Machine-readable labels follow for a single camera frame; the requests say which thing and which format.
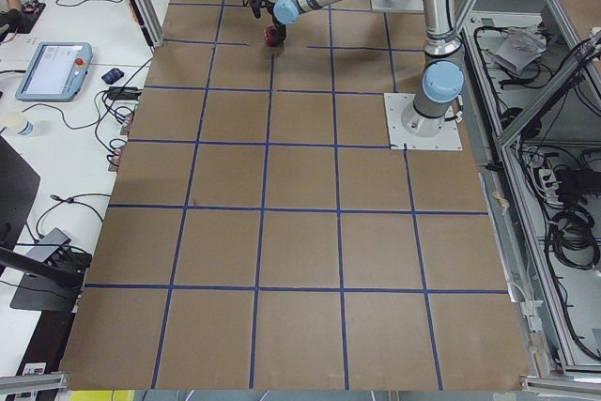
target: cup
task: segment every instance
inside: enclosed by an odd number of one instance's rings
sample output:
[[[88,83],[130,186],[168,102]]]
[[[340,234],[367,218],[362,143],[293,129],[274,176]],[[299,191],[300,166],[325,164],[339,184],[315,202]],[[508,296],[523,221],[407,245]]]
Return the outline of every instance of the cup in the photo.
[[[27,117],[16,111],[5,116],[4,125],[7,129],[22,136],[26,136],[34,130],[34,125],[27,120]]]

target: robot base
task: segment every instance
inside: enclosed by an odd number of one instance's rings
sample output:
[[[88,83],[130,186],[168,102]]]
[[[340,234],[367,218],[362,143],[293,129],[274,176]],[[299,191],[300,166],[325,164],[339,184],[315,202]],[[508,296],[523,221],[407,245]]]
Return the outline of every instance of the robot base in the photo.
[[[440,132],[431,138],[423,138],[408,131],[403,125],[401,116],[405,109],[413,102],[415,94],[385,93],[384,105],[386,107],[386,120],[388,122],[388,136],[391,149],[418,149],[418,150],[462,150],[461,138],[455,121],[443,123]],[[449,107],[447,116],[453,116],[453,109]]]

